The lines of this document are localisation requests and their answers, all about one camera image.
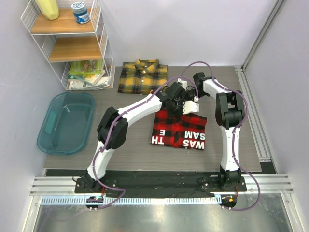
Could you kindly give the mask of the red black plaid shirt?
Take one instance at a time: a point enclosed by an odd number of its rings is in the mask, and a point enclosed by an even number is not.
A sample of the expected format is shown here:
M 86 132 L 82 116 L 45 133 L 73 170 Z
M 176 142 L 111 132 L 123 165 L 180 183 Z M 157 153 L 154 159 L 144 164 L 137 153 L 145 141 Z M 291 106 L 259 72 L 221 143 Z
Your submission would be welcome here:
M 150 144 L 203 151 L 206 124 L 206 117 L 193 113 L 168 117 L 166 110 L 160 110 L 155 114 Z

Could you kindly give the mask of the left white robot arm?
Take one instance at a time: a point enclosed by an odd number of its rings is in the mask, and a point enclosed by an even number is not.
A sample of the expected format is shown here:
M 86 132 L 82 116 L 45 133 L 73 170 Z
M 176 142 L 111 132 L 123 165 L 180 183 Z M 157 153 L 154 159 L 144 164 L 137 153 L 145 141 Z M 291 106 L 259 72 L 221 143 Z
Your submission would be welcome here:
M 185 95 L 187 82 L 178 79 L 169 87 L 160 87 L 142 100 L 120 109 L 110 107 L 106 110 L 97 128 L 98 143 L 91 164 L 84 176 L 85 186 L 93 193 L 102 189 L 102 177 L 107 164 L 116 149 L 122 146 L 127 137 L 128 128 L 138 120 L 162 108 L 182 113 L 178 100 Z

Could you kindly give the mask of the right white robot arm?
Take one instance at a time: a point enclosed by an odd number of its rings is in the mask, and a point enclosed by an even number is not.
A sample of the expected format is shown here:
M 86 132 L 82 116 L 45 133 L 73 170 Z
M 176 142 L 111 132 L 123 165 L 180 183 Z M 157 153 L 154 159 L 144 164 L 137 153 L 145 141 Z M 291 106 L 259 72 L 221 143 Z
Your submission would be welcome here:
M 213 76 L 206 77 L 203 72 L 194 75 L 193 87 L 187 86 L 183 78 L 177 80 L 186 89 L 183 114 L 199 111 L 197 101 L 200 97 L 211 96 L 215 102 L 215 119 L 223 138 L 223 155 L 217 178 L 218 187 L 231 190 L 242 183 L 239 163 L 240 127 L 248 116 L 247 102 L 240 91 L 224 87 Z

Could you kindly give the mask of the stack of books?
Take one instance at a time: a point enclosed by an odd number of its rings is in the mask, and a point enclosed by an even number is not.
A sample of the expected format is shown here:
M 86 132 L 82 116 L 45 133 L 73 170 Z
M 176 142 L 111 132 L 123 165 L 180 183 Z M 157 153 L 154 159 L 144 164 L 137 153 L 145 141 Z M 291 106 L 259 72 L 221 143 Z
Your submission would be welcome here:
M 104 60 L 80 60 L 70 63 L 67 90 L 99 90 L 111 87 Z

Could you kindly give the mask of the folded yellow plaid shirt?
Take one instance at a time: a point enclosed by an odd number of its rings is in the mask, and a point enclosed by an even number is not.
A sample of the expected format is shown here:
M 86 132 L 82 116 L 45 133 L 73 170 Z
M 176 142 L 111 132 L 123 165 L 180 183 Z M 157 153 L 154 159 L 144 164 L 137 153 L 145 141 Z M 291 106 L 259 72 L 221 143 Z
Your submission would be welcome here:
M 118 92 L 147 95 L 163 85 L 168 78 L 168 65 L 157 59 L 124 62 Z

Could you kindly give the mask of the teal plastic bin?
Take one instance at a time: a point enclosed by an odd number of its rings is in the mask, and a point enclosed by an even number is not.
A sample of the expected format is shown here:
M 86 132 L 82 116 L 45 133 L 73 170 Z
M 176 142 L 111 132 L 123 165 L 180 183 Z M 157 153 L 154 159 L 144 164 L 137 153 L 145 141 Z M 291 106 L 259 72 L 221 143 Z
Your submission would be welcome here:
M 95 109 L 93 95 L 64 92 L 55 96 L 42 123 L 37 147 L 51 155 L 72 155 L 85 147 Z

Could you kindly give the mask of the blue white jar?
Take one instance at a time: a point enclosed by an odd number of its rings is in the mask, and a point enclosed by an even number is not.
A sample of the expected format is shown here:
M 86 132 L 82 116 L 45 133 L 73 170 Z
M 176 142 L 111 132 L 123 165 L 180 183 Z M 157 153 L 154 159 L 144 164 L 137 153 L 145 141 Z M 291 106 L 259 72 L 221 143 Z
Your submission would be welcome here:
M 71 5 L 75 21 L 78 24 L 86 24 L 89 22 L 89 13 L 86 4 L 82 1 L 75 2 Z

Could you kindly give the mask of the yellow bottle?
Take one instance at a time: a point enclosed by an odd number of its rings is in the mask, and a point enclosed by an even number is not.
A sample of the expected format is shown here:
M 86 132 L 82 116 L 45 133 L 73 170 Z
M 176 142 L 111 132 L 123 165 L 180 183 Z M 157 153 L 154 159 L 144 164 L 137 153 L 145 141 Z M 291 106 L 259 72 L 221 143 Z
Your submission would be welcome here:
M 58 19 L 60 12 L 56 0 L 35 0 L 41 13 L 49 20 Z

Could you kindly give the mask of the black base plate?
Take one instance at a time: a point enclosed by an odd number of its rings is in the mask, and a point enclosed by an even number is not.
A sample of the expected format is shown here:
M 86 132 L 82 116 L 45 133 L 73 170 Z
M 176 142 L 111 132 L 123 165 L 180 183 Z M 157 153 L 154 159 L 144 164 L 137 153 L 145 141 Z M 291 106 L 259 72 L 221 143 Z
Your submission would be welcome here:
M 201 198 L 221 192 L 246 192 L 244 178 L 223 182 L 218 172 L 112 171 L 100 182 L 88 174 L 74 180 L 75 193 L 117 198 Z

